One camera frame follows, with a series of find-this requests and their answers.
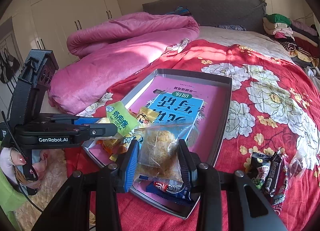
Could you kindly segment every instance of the human hand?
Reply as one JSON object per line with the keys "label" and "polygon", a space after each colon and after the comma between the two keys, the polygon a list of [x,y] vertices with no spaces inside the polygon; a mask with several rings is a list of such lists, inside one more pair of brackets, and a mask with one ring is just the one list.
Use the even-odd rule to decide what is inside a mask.
{"label": "human hand", "polygon": [[[44,172],[47,166],[47,158],[49,157],[49,150],[41,150],[40,162],[34,163],[32,166],[38,175],[38,181],[23,183],[29,188],[39,188],[41,179],[44,177]],[[25,165],[26,161],[23,156],[13,148],[3,148],[0,154],[0,168],[12,184],[18,184],[15,176],[14,166]]]}

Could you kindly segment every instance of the clear plastic bag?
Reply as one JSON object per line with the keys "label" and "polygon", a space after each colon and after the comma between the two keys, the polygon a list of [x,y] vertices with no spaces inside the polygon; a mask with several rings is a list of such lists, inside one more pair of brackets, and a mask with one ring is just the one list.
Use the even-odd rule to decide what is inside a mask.
{"label": "clear plastic bag", "polygon": [[294,178],[301,178],[304,171],[306,170],[307,162],[306,162],[307,154],[296,151],[296,154],[292,158],[290,162],[290,175]]}
{"label": "clear plastic bag", "polygon": [[183,183],[178,160],[178,140],[191,130],[192,123],[152,124],[135,129],[143,136],[136,177],[171,185]]}

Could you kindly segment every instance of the gray headboard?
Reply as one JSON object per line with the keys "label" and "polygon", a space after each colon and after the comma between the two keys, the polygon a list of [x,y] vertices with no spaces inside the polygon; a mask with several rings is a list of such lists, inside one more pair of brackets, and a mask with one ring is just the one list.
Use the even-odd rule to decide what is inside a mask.
{"label": "gray headboard", "polygon": [[240,25],[265,34],[262,18],[266,5],[265,0],[159,0],[142,6],[153,15],[164,15],[183,6],[201,26]]}

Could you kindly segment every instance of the pink garment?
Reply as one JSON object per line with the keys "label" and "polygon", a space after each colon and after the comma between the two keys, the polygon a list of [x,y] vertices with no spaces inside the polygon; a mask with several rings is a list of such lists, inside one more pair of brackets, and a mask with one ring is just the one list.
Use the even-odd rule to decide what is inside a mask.
{"label": "pink garment", "polygon": [[56,72],[48,91],[50,105],[77,114],[108,87],[159,58],[167,46],[198,35],[193,17],[144,12],[77,31],[68,37],[67,46],[82,59]]}
{"label": "pink garment", "polygon": [[285,37],[285,35],[283,33],[276,32],[275,33],[275,38],[279,39],[279,38],[286,38],[286,37]]}
{"label": "pink garment", "polygon": [[314,30],[314,29],[313,29],[312,27],[310,27],[310,26],[307,26],[307,25],[306,25],[305,23],[303,23],[303,22],[300,22],[300,21],[298,21],[298,20],[291,20],[291,22],[292,22],[292,24],[293,24],[296,28],[298,28],[298,29],[301,29],[301,30],[303,30],[303,31],[305,31],[305,32],[313,35],[313,36],[317,36],[317,35],[318,35],[316,30]]}

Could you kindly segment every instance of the red floral bedsheet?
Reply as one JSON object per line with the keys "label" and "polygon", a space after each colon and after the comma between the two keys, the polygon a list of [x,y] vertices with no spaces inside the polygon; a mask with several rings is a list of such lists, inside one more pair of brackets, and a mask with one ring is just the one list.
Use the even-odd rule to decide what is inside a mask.
{"label": "red floral bedsheet", "polygon": [[[292,179],[283,205],[276,208],[288,230],[301,230],[319,204],[319,126],[320,96],[310,79],[294,64],[266,58],[245,46],[225,47],[205,40],[168,49],[142,71],[107,89],[100,101],[80,115],[104,117],[105,106],[121,100],[156,68],[173,68],[232,77],[228,122],[218,170],[245,170],[253,151],[273,154],[280,147],[290,159],[296,150],[308,157],[307,170],[299,180]],[[68,174],[98,170],[81,149],[66,149]],[[166,214],[131,194],[118,195],[123,230],[195,230],[198,208],[187,220]],[[95,212],[92,195],[91,210]],[[223,194],[223,225],[228,228]]]}

